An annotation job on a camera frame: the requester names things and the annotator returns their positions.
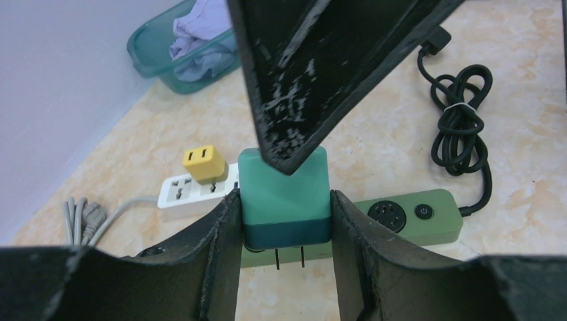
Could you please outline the teal plug adapter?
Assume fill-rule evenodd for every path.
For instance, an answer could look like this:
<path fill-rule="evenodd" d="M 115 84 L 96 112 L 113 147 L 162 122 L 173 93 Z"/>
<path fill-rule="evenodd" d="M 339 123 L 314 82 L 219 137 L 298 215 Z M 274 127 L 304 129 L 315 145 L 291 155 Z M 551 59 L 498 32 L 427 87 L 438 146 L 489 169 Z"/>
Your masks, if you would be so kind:
<path fill-rule="evenodd" d="M 304 264 L 332 256 L 330 180 L 323 147 L 290 176 L 267 165 L 258 148 L 243 150 L 237 165 L 243 268 Z"/>

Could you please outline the green power strip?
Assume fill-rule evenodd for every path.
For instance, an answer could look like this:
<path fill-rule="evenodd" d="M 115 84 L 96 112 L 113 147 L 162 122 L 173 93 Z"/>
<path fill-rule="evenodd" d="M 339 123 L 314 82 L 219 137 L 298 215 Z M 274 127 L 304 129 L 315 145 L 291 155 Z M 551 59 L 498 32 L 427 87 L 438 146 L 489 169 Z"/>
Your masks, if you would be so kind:
<path fill-rule="evenodd" d="M 453 195 L 445 189 L 435 189 L 357 201 L 361 212 L 419 246 L 453 243 L 458 240 L 463 217 Z M 303 251 L 289 247 L 277 251 L 242 249 L 241 267 L 252 268 L 279 263 L 292 263 L 332 257 L 330 242 L 308 245 Z"/>

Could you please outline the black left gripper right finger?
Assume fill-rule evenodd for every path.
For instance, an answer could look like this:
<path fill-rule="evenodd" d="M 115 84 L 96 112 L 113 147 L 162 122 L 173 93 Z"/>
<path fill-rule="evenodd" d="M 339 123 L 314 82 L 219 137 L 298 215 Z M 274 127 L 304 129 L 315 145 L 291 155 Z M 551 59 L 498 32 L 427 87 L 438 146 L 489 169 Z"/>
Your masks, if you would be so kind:
<path fill-rule="evenodd" d="M 403 239 L 332 191 L 332 259 L 342 320 L 565 320 L 566 258 L 460 261 Z"/>

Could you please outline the yellow plug adapter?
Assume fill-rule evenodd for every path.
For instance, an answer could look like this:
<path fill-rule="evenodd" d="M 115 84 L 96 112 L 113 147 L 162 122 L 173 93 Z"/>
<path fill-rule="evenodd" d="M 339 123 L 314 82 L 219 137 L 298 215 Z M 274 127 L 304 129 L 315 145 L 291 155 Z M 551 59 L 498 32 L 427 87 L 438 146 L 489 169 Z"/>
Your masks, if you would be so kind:
<path fill-rule="evenodd" d="M 201 185 L 224 181 L 229 172 L 226 160 L 212 144 L 186 150 L 182 165 Z"/>

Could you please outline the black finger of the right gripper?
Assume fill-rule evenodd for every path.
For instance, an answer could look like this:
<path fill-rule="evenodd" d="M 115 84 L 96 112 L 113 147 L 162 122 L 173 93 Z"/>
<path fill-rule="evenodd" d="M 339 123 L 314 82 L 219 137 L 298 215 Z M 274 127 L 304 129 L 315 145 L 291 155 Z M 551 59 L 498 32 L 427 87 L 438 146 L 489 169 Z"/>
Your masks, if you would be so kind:
<path fill-rule="evenodd" d="M 229 1 L 227 6 L 261 157 L 291 175 L 460 2 Z"/>

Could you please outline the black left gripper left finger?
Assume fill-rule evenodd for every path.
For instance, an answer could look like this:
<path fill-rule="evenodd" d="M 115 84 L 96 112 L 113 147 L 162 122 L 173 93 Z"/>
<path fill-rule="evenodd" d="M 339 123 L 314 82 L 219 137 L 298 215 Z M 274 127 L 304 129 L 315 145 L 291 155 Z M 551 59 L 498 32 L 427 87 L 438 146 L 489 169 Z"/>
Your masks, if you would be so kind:
<path fill-rule="evenodd" d="M 243 224 L 238 190 L 134 257 L 89 246 L 1 249 L 2 320 L 233 320 Z"/>

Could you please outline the white power strip with USB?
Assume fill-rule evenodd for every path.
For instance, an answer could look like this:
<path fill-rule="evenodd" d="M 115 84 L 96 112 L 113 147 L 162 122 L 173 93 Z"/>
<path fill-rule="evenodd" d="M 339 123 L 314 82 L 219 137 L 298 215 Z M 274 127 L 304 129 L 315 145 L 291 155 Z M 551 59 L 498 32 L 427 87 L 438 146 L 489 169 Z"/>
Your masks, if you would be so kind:
<path fill-rule="evenodd" d="M 157 206 L 166 219 L 203 215 L 212 211 L 221 200 L 239 186 L 236 163 L 228 165 L 228 176 L 216 183 L 201 185 L 190 174 L 169 177 L 162 183 Z"/>

